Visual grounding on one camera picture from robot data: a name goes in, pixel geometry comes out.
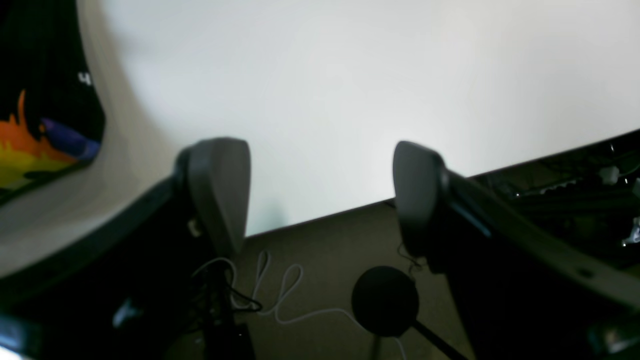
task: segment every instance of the desk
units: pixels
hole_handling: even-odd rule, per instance
[[[252,151],[247,235],[394,196],[402,139],[471,176],[639,127],[634,0],[81,1],[95,163],[0,209],[0,276],[90,233],[178,151]]]

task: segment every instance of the black cord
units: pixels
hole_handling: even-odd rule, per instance
[[[257,313],[258,311],[262,311],[263,306],[258,300],[253,300],[250,297],[246,296],[245,294],[242,294],[240,291],[237,291],[236,289],[232,288],[231,284],[229,284],[228,282],[225,282],[225,284],[227,284],[227,287],[229,288],[229,290],[232,293],[234,293],[238,297],[241,297],[242,299],[245,299],[246,301],[258,306],[256,308],[249,307],[248,309],[235,309],[234,310],[235,313]]]
[[[413,271],[422,271],[422,267],[426,264],[420,264],[416,259],[410,258],[406,255],[404,255],[403,253],[400,252],[400,248],[402,248],[404,246],[404,243],[400,243],[400,245],[398,245],[396,252],[398,253],[398,255],[400,255],[402,258],[407,259],[408,261],[411,261],[411,265],[409,265],[409,277],[411,278],[411,280],[413,282],[415,282],[415,277],[413,276]]]

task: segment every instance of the orange flame graphic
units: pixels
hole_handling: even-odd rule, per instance
[[[9,121],[0,120],[0,148],[13,151],[26,152],[36,158],[60,161],[63,163],[75,163],[76,159],[51,147],[46,136],[41,136],[36,141],[27,129],[27,119],[24,116],[25,90],[20,93],[18,100],[18,121],[15,115],[9,115]]]

